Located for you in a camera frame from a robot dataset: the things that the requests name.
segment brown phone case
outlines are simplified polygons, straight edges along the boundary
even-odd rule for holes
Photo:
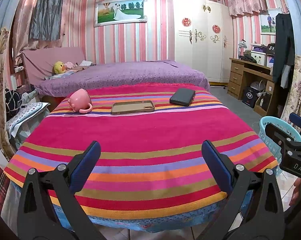
[[[111,108],[111,114],[132,114],[154,111],[155,106],[150,100],[114,103]]]

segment black wallet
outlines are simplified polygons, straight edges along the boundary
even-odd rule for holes
[[[187,88],[178,89],[169,99],[169,102],[179,106],[189,106],[194,99],[195,91]]]

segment wooden desk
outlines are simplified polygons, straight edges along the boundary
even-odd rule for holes
[[[254,81],[265,81],[266,92],[270,93],[271,99],[267,111],[260,107],[260,98],[255,104],[254,111],[261,116],[276,115],[278,104],[279,87],[273,82],[273,77],[270,75],[270,68],[267,66],[251,63],[235,58],[231,59],[231,72],[228,83],[228,94],[232,95],[237,100],[243,99],[243,92],[246,87]]]

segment pink headboard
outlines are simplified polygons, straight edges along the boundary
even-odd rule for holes
[[[85,60],[81,47],[63,47],[37,50],[25,50],[21,54],[29,83],[38,84],[45,77],[53,75],[53,66],[57,61],[68,61],[78,65]]]

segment bride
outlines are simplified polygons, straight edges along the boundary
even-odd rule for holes
[[[114,8],[114,20],[131,20],[131,19],[139,19],[141,15],[138,14],[125,14],[120,10],[120,4],[117,4],[116,8]]]

